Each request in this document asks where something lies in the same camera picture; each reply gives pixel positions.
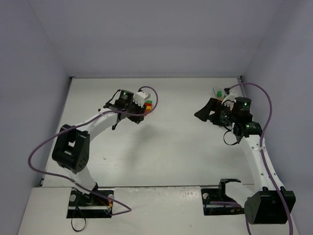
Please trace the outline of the green sloped lego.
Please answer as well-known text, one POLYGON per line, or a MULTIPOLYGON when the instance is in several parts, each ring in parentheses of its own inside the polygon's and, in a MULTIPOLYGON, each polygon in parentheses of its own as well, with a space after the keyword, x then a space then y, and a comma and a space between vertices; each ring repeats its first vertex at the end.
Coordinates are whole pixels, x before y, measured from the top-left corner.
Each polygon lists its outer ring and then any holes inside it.
POLYGON ((216 97, 222 97, 222 96, 223 96, 223 92, 222 91, 217 91, 216 97))

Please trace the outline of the green yellow red lego stack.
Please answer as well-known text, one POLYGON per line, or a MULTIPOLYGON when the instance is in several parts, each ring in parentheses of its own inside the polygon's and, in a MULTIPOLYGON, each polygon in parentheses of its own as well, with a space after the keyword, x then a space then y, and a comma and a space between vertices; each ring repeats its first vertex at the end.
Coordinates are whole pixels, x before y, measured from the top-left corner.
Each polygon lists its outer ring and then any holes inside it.
POLYGON ((144 105, 145 105, 144 117, 146 117, 147 114, 150 113, 153 108, 153 101, 147 100, 144 105))

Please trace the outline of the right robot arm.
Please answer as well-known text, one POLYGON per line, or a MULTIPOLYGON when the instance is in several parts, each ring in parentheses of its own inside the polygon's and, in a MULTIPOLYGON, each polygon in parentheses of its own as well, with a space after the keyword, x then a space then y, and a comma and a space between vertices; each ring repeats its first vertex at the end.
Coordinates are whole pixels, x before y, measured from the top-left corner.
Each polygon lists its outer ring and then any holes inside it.
POLYGON ((218 203, 239 205, 249 224, 285 224, 296 202, 293 191, 286 190, 277 177, 266 150, 259 123, 252 120, 251 99, 228 96, 210 98, 194 116, 203 122, 227 128, 244 151, 254 180, 254 190, 238 179, 221 179, 218 203))

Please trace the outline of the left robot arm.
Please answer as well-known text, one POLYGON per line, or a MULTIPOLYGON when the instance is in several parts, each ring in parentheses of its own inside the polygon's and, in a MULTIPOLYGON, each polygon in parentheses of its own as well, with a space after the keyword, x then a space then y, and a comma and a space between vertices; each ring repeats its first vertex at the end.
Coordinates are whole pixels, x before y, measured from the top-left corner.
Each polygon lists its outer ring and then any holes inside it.
POLYGON ((88 170, 90 143, 108 128, 115 129, 118 123, 127 118, 139 124, 144 120, 146 101, 150 94, 142 90, 132 93, 118 90, 118 99, 111 98, 97 114, 77 126, 63 125, 57 137, 52 159, 65 170, 60 178, 75 185, 78 195, 84 197, 84 205, 92 205, 98 195, 98 184, 88 170))

